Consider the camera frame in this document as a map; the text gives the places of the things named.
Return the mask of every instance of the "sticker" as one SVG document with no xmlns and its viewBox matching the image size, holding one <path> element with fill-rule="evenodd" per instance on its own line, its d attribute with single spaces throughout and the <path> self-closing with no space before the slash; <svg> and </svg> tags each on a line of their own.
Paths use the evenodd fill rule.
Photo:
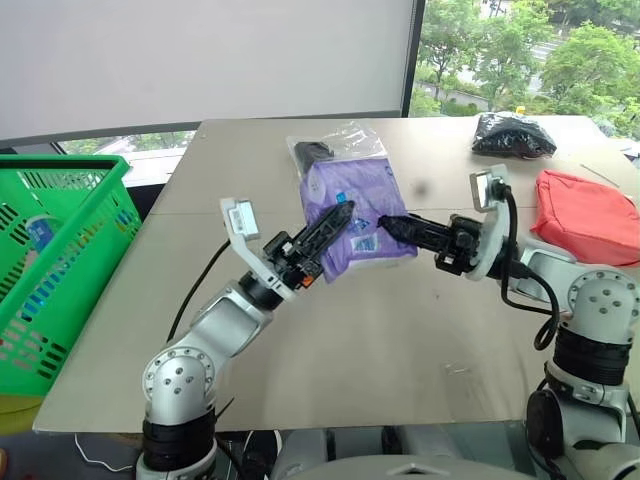
<svg viewBox="0 0 640 480">
<path fill-rule="evenodd" d="M 369 222 L 367 222 L 364 218 L 356 218 L 355 220 L 356 227 L 360 230 L 364 230 L 369 226 Z"/>
<path fill-rule="evenodd" d="M 354 252 L 376 252 L 378 250 L 378 234 L 352 238 L 351 248 Z"/>
</svg>

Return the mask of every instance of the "beige tabletop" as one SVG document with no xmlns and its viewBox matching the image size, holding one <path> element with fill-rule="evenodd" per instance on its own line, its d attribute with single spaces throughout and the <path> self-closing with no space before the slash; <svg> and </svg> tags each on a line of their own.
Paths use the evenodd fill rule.
<svg viewBox="0 0 640 480">
<path fill-rule="evenodd" d="M 473 118 L 372 119 L 409 209 L 446 223 L 471 208 L 468 174 L 504 162 L 525 234 L 543 168 L 617 186 L 636 202 L 637 170 L 582 117 L 543 117 L 551 159 L 473 155 Z M 303 227 L 287 135 L 322 136 L 344 120 L 203 122 L 152 214 L 102 295 L 34 423 L 43 431 L 139 432 L 141 373 L 162 348 L 189 287 L 225 239 L 218 199 L 251 198 L 260 248 Z M 226 252 L 193 297 L 179 330 L 247 267 Z M 235 402 L 221 430 L 494 421 L 522 418 L 549 351 L 532 342 L 546 319 L 501 303 L 495 281 L 438 271 L 433 256 L 316 282 L 276 311 L 271 326 L 220 382 Z M 640 348 L 627 379 L 640 393 Z"/>
</svg>

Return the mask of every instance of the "green plastic basket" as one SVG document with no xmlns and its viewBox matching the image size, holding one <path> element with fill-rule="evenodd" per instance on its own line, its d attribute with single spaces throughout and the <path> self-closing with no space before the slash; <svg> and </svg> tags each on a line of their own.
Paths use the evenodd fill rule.
<svg viewBox="0 0 640 480">
<path fill-rule="evenodd" d="M 111 155 L 0 155 L 0 393 L 44 395 L 60 372 L 140 228 L 128 168 Z M 37 215 L 62 224 L 25 268 Z"/>
</svg>

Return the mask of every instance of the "black cable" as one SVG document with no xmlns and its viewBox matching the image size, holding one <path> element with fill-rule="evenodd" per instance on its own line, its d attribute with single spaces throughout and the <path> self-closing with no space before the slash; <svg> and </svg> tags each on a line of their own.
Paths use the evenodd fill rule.
<svg viewBox="0 0 640 480">
<path fill-rule="evenodd" d="M 538 465 L 547 475 L 549 475 L 550 480 L 567 480 L 567 477 L 563 475 L 558 466 L 553 463 L 549 459 L 544 459 L 544 463 L 542 460 L 538 458 L 538 456 L 534 453 L 533 448 L 531 448 L 531 444 L 529 440 L 526 440 L 527 450 L 529 450 L 529 456 L 533 459 L 533 461 Z"/>
<path fill-rule="evenodd" d="M 178 324 L 180 323 L 182 314 L 187 308 L 187 305 L 189 304 L 191 297 L 193 297 L 193 294 L 196 293 L 196 290 L 202 283 L 202 280 L 204 280 L 204 278 L 209 273 L 209 270 L 211 270 L 211 267 L 213 267 L 213 265 L 218 261 L 218 258 L 220 258 L 220 255 L 222 255 L 222 252 L 224 252 L 230 244 L 231 244 L 231 241 L 227 240 L 220 246 L 220 248 L 218 248 L 218 251 L 213 255 L 213 257 L 211 257 L 211 260 L 209 260 L 209 263 L 207 264 L 207 266 L 204 267 L 204 270 L 202 271 L 198 279 L 191 286 L 191 290 L 189 290 L 189 293 L 187 293 L 187 296 L 184 297 L 184 300 L 182 301 L 182 305 L 180 305 L 180 309 L 178 310 L 178 313 L 176 313 L 176 318 L 173 319 L 173 323 L 171 324 L 171 330 L 169 330 L 169 335 L 167 336 L 167 342 L 171 340 L 173 336 L 176 334 L 176 329 L 178 328 Z"/>
<path fill-rule="evenodd" d="M 511 192 L 511 187 L 505 185 L 501 191 L 504 196 L 505 201 L 507 202 L 507 206 L 509 209 L 509 236 L 507 237 L 507 246 L 505 250 L 505 258 L 502 263 L 502 276 L 501 276 L 501 284 L 500 284 L 500 296 L 502 301 L 509 305 L 510 307 L 516 308 L 518 310 L 524 310 L 527 312 L 541 313 L 543 315 L 551 315 L 551 318 L 547 320 L 542 328 L 536 334 L 536 337 L 533 342 L 533 346 L 536 350 L 544 350 L 547 348 L 553 337 L 556 334 L 558 329 L 558 325 L 560 323 L 560 306 L 558 303 L 558 298 L 556 297 L 555 292 L 551 288 L 551 286 L 547 283 L 545 279 L 543 279 L 540 275 L 533 272 L 530 268 L 520 264 L 521 275 L 520 278 L 531 278 L 538 282 L 540 286 L 545 290 L 547 295 L 549 296 L 549 301 L 551 303 L 551 310 L 547 310 L 539 307 L 531 307 L 529 305 L 523 305 L 520 303 L 513 302 L 509 299 L 509 279 L 511 278 L 511 268 L 512 263 L 514 263 L 514 257 L 516 255 L 516 241 L 518 236 L 518 210 L 516 207 L 516 201 L 513 198 L 513 193 Z"/>
<path fill-rule="evenodd" d="M 233 454 L 229 446 L 225 443 L 224 440 L 222 440 L 222 438 L 220 438 L 218 434 L 216 434 L 216 442 L 218 442 L 218 447 L 220 447 L 220 450 L 224 452 L 224 454 L 227 456 L 229 461 L 233 464 L 233 468 L 235 468 L 236 472 L 238 473 L 238 478 L 240 478 L 240 480 L 247 480 L 247 476 L 244 474 L 244 471 L 242 470 L 242 465 L 240 465 L 240 462 L 238 461 L 236 456 Z"/>
<path fill-rule="evenodd" d="M 629 395 L 627 395 L 627 403 L 629 404 L 631 419 L 633 420 L 633 424 L 636 426 L 636 432 L 638 433 L 638 438 L 640 438 L 640 416 L 638 415 L 638 409 L 636 408 L 636 404 L 633 401 L 631 392 L 629 392 Z"/>
<path fill-rule="evenodd" d="M 544 350 L 551 344 L 553 337 L 558 331 L 558 326 L 560 325 L 560 305 L 558 303 L 556 292 L 553 291 L 551 285 L 549 285 L 547 281 L 537 273 L 532 272 L 531 270 L 529 270 L 528 273 L 529 278 L 535 280 L 542 286 L 542 288 L 544 288 L 544 291 L 547 292 L 549 301 L 551 302 L 551 317 L 544 322 L 540 330 L 538 330 L 536 338 L 533 340 L 533 346 L 536 350 Z"/>
</svg>

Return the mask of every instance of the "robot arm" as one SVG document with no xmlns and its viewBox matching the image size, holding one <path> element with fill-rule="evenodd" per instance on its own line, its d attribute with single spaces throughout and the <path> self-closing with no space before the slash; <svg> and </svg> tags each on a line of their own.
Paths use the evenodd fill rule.
<svg viewBox="0 0 640 480">
<path fill-rule="evenodd" d="M 504 195 L 506 168 L 491 167 L 471 180 L 476 210 L 487 212 L 484 222 L 454 215 L 445 226 L 415 216 L 381 217 L 379 226 L 398 241 L 434 251 L 436 268 L 499 280 L 509 305 L 552 314 L 536 338 L 542 349 L 557 330 L 553 358 L 545 364 L 547 387 L 529 399 L 529 442 L 585 480 L 640 477 L 640 449 L 624 444 L 629 391 L 623 377 L 640 312 L 636 281 L 538 241 L 528 241 L 519 254 L 515 203 L 508 205 Z M 507 288 L 554 308 L 515 304 Z M 560 310 L 567 312 L 562 318 Z"/>
<path fill-rule="evenodd" d="M 145 368 L 139 479 L 210 478 L 220 372 L 271 322 L 283 300 L 293 300 L 295 290 L 322 274 L 319 257 L 348 225 L 354 202 L 329 209 L 294 238 L 280 232 L 264 247 L 263 258 L 246 244 L 259 238 L 250 202 L 225 199 L 221 208 L 231 245 L 251 270 L 229 282 Z"/>
</svg>

